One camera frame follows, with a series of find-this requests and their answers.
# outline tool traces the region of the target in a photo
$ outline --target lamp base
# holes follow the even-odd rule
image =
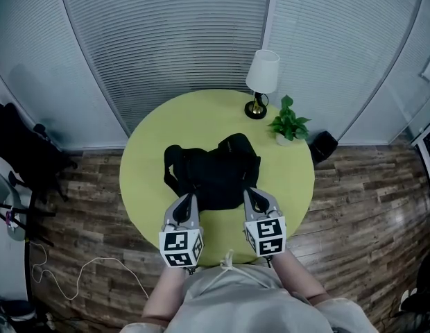
[[[244,113],[251,119],[263,119],[266,117],[268,110],[266,106],[260,105],[257,100],[254,100],[244,105]]]

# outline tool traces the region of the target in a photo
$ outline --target forearm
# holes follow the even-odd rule
[[[187,272],[182,268],[166,267],[144,307],[142,320],[170,322],[183,300],[183,284]]]
[[[329,298],[322,284],[303,267],[290,250],[274,255],[272,265],[288,292],[303,295],[313,305]]]

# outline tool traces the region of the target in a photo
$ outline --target white lampshade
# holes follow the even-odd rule
[[[280,57],[265,49],[255,52],[249,68],[246,85],[254,92],[269,94],[277,89],[278,66]]]

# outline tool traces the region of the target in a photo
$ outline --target person's left arm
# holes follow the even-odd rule
[[[141,322],[167,327],[178,312],[187,272],[182,268],[166,267],[144,306]]]

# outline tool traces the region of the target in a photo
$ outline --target table lamp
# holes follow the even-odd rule
[[[280,57],[276,53],[265,49],[255,52],[246,77],[246,85],[253,90],[255,99],[244,106],[245,114],[251,119],[263,119],[266,116],[267,109],[261,96],[277,89],[279,64]]]

